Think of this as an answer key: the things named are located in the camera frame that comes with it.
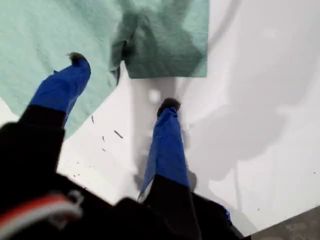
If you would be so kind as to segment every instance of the floor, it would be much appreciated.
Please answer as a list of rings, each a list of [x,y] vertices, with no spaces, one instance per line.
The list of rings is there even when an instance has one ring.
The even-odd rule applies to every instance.
[[[195,191],[248,236],[320,205],[320,1],[210,4],[207,77],[131,80],[122,66],[119,86],[65,141],[58,171],[110,203],[136,198],[157,108],[176,97]],[[17,119],[0,110],[0,122]],[[257,236],[313,239],[283,233],[317,224]]]
[[[320,207],[316,207],[251,236],[252,240],[319,240]]]

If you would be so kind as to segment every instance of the red stripe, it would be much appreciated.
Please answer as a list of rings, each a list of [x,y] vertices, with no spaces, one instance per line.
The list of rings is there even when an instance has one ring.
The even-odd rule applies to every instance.
[[[26,214],[27,212],[31,212],[32,210],[40,207],[44,207],[46,205],[56,204],[56,203],[66,203],[68,199],[63,195],[48,195],[40,198],[36,198],[34,200],[25,202],[8,212],[2,214],[0,216],[0,227],[5,223],[12,221],[14,218]]]

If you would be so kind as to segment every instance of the green paper towel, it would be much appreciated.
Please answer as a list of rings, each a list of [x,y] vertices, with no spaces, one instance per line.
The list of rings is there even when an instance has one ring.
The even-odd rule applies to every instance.
[[[91,78],[67,121],[72,135],[131,78],[205,77],[209,0],[2,0],[0,97],[20,116],[38,85],[83,54]]]

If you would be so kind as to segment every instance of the white floor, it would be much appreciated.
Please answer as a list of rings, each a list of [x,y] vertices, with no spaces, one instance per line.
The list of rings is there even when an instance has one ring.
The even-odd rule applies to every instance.
[[[124,71],[58,170],[111,203],[136,198],[158,106],[177,97],[195,191],[249,235],[320,204],[320,1],[211,0],[210,16],[208,77]]]

